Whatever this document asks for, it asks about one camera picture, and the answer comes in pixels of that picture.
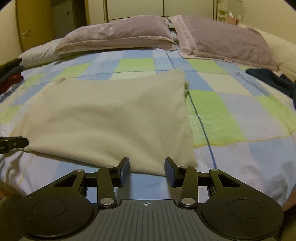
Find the dark blue line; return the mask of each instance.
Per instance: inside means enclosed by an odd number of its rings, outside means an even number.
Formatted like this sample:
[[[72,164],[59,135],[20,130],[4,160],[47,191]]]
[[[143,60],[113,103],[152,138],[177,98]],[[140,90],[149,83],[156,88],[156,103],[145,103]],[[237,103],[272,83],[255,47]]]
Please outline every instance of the dark blue line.
[[[195,114],[196,114],[197,118],[198,118],[199,121],[200,121],[200,125],[202,126],[202,131],[203,131],[203,133],[204,133],[204,135],[205,135],[205,139],[206,139],[206,141],[207,141],[207,146],[208,146],[208,148],[209,148],[209,151],[210,151],[210,154],[211,154],[211,157],[212,157],[212,161],[213,161],[214,168],[217,168],[216,160],[215,160],[215,158],[214,158],[214,154],[213,154],[213,152],[212,152],[212,148],[211,148],[211,145],[210,145],[209,139],[208,139],[207,134],[206,134],[206,132],[205,132],[204,125],[203,125],[203,123],[202,123],[202,120],[200,119],[200,116],[199,116],[198,113],[197,113],[197,110],[196,110],[196,108],[195,108],[195,105],[194,105],[194,103],[193,103],[193,100],[192,100],[192,98],[191,98],[191,95],[190,95],[190,92],[189,92],[189,91],[188,91],[188,96],[189,96],[190,101],[191,101],[191,104],[192,104],[192,106],[193,106],[193,108],[194,108]]]

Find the lime green patch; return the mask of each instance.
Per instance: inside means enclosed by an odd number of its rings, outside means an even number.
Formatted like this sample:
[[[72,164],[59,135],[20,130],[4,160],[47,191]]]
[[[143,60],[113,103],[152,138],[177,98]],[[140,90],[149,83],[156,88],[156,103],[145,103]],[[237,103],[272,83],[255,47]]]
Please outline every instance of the lime green patch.
[[[201,147],[207,145],[207,140],[203,133],[201,124],[195,114],[195,110],[191,104],[190,98],[186,97],[186,106],[188,112],[189,123],[193,136],[193,147]]]
[[[82,75],[82,73],[90,66],[90,63],[88,64],[80,64],[75,65],[69,68],[66,68],[63,70],[62,73],[54,77],[51,81],[57,81],[58,79],[64,77],[66,79],[68,78],[77,78]]]
[[[123,58],[115,72],[155,71],[153,58]]]
[[[25,89],[25,88],[31,87],[33,85],[36,85],[37,83],[40,83],[42,76],[44,76],[44,74],[34,75],[30,79],[25,80],[25,82],[18,89]]]
[[[275,96],[258,96],[257,99],[264,108],[282,124],[287,134],[296,131],[296,114],[281,103]]]
[[[217,93],[191,90],[190,94],[211,145],[222,146],[246,140]]]
[[[7,106],[3,111],[0,112],[0,123],[10,123],[12,118],[19,112],[19,109],[20,105],[15,105],[13,107]]]
[[[222,67],[213,60],[205,59],[186,59],[197,72],[206,72],[213,74],[228,74]]]
[[[242,69],[243,71],[246,71],[246,69],[249,69],[250,68],[250,67],[242,66],[242,65],[239,65],[238,67],[240,67],[240,69]]]

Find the bed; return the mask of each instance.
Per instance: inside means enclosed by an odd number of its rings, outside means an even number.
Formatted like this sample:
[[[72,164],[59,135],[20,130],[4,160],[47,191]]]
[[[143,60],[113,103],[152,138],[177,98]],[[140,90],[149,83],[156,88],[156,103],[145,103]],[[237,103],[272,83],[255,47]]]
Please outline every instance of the bed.
[[[162,49],[105,50],[70,57],[22,72],[23,83],[0,105],[1,136],[13,129],[26,102],[61,77],[107,81],[180,68],[189,82],[186,99],[199,172],[219,168],[284,205],[296,191],[296,116],[292,100],[222,61],[184,59]],[[14,150],[1,156],[1,186],[29,194],[76,170],[98,167],[75,160]],[[176,198],[165,177],[132,173],[118,199]],[[87,198],[96,202],[96,188]],[[208,198],[199,190],[199,202]]]

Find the red cloth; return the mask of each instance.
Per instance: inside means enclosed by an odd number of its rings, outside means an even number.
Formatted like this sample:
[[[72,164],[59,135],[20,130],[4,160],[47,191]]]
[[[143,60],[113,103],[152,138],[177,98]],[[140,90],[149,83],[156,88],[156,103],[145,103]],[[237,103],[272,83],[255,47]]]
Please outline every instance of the red cloth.
[[[14,74],[2,82],[0,84],[0,94],[5,93],[12,85],[21,82],[24,79],[21,74],[21,72]]]

